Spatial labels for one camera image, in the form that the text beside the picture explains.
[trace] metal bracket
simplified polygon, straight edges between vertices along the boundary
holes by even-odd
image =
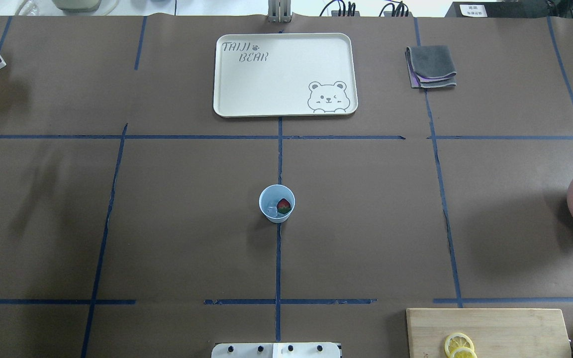
[[[269,0],[269,22],[291,22],[291,0]]]

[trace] white tray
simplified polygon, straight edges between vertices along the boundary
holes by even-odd
[[[357,109],[345,34],[228,34],[216,42],[220,116],[345,115]]]

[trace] folded towel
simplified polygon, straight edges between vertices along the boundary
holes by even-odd
[[[405,56],[412,88],[457,85],[457,70],[447,46],[407,47]]]

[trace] lemon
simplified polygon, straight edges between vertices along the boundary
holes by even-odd
[[[459,347],[448,358],[477,358],[477,354],[468,347]]]
[[[475,351],[475,345],[473,344],[473,341],[470,339],[470,337],[460,332],[455,332],[452,335],[449,335],[444,342],[444,351],[446,351],[447,357],[450,357],[455,349],[460,347],[466,347],[473,352]]]

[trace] cutting board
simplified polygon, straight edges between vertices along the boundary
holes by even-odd
[[[407,308],[411,358],[445,358],[444,340],[468,335],[478,358],[570,358],[561,310]]]

